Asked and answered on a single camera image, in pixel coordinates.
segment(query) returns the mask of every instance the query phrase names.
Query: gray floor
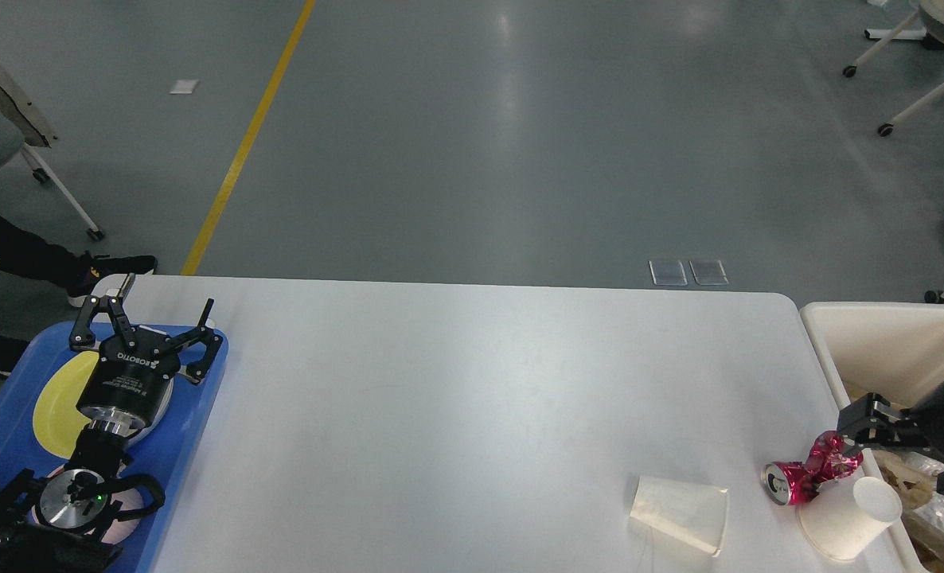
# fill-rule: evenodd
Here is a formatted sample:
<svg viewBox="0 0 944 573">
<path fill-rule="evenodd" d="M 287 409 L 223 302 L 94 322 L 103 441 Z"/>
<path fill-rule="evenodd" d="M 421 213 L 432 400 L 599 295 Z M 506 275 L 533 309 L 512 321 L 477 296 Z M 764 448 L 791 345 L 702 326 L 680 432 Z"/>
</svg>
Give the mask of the gray floor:
<svg viewBox="0 0 944 573">
<path fill-rule="evenodd" d="M 0 1 L 0 60 L 108 239 L 21 163 L 0 212 L 180 271 L 302 5 Z M 649 259 L 717 258 L 723 289 L 799 306 L 918 301 L 944 287 L 944 98 L 875 128 L 944 52 L 894 44 L 840 76 L 861 29 L 908 10 L 317 0 L 200 273 L 650 289 Z M 182 77 L 196 94 L 167 95 Z M 3 333 L 71 318 L 0 273 Z"/>
</svg>

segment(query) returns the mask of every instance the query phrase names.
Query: blue tray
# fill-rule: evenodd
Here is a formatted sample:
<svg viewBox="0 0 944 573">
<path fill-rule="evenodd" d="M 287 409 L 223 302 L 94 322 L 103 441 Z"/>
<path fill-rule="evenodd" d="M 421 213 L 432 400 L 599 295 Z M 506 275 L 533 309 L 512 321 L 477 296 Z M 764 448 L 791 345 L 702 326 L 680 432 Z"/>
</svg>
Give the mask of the blue tray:
<svg viewBox="0 0 944 573">
<path fill-rule="evenodd" d="M 189 329 L 189 326 L 151 327 L 171 334 Z M 93 323 L 91 330 L 100 340 L 115 333 L 107 323 Z M 72 323 L 62 322 L 37 334 L 2 387 L 0 487 L 9 483 L 23 468 L 32 469 L 36 478 L 42 478 L 67 461 L 53 456 L 37 442 L 33 433 L 33 409 L 47 381 L 76 355 L 68 349 L 71 331 Z M 180 356 L 182 364 L 199 360 L 203 357 L 203 347 L 195 345 Z M 194 387 L 185 378 L 176 377 L 167 413 L 144 439 L 129 447 L 133 463 L 125 473 L 154 476 L 164 487 L 167 502 L 155 514 L 140 521 L 133 534 L 119 544 L 123 548 L 122 555 L 108 568 L 108 573 L 146 573 L 150 570 L 174 511 L 178 487 L 203 435 L 210 407 L 224 375 L 227 356 L 228 338 L 225 337 L 203 384 Z"/>
</svg>

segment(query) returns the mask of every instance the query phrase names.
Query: yellow floor line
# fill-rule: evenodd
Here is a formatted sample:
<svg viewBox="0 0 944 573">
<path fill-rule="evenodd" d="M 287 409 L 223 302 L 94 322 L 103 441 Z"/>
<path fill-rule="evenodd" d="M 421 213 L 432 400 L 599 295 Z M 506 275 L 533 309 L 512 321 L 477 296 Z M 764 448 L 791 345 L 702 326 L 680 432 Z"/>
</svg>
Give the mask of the yellow floor line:
<svg viewBox="0 0 944 573">
<path fill-rule="evenodd" d="M 220 220 L 221 213 L 224 213 L 225 205 L 228 205 L 228 199 L 232 196 L 232 190 L 235 189 L 236 182 L 239 181 L 239 174 L 242 173 L 242 167 L 245 166 L 246 159 L 249 158 L 249 152 L 253 149 L 253 142 L 256 142 L 256 136 L 263 127 L 263 121 L 267 117 L 267 110 L 271 109 L 271 102 L 278 94 L 280 80 L 284 77 L 284 70 L 291 61 L 291 54 L 295 53 L 295 47 L 298 44 L 298 37 L 302 36 L 302 30 L 306 28 L 306 22 L 309 21 L 309 14 L 313 11 L 313 5 L 316 0 L 306 0 L 306 5 L 302 8 L 302 13 L 298 15 L 295 27 L 291 30 L 291 36 L 284 45 L 282 55 L 275 66 L 275 72 L 271 75 L 271 81 L 268 81 L 267 88 L 263 92 L 263 98 L 260 99 L 260 105 L 253 113 L 253 120 L 249 123 L 245 137 L 239 144 L 239 151 L 235 152 L 235 159 L 232 159 L 232 166 L 228 167 L 228 174 L 224 176 L 224 182 L 221 182 L 220 191 L 210 205 L 210 211 L 207 218 L 203 221 L 200 232 L 196 235 L 196 242 L 193 243 L 193 249 L 189 251 L 189 257 L 185 259 L 185 264 L 181 265 L 182 275 L 195 275 L 200 266 L 203 254 L 207 250 L 207 244 L 213 238 L 214 229 L 217 228 L 217 221 Z"/>
</svg>

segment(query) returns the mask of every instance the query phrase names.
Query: black pants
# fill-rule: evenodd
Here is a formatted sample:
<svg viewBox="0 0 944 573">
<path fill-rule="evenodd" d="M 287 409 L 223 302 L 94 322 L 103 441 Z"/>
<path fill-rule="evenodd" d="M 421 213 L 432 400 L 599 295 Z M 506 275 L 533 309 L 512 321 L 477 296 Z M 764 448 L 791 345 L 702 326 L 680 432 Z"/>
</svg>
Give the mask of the black pants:
<svg viewBox="0 0 944 573">
<path fill-rule="evenodd" d="M 26 279 L 47 280 L 63 288 L 79 280 L 76 255 L 17 228 L 1 216 L 0 263 L 2 271 Z"/>
</svg>

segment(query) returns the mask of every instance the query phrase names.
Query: yellow plate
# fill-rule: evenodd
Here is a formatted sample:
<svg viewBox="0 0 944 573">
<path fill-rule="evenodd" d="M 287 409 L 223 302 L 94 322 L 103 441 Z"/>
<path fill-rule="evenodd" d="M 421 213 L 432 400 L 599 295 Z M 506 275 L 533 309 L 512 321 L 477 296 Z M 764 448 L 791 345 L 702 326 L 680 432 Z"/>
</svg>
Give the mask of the yellow plate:
<svg viewBox="0 0 944 573">
<path fill-rule="evenodd" d="M 33 407 L 33 435 L 55 456 L 68 459 L 76 438 L 90 419 L 76 410 L 90 373 L 97 366 L 97 352 L 82 352 L 58 368 Z"/>
</svg>

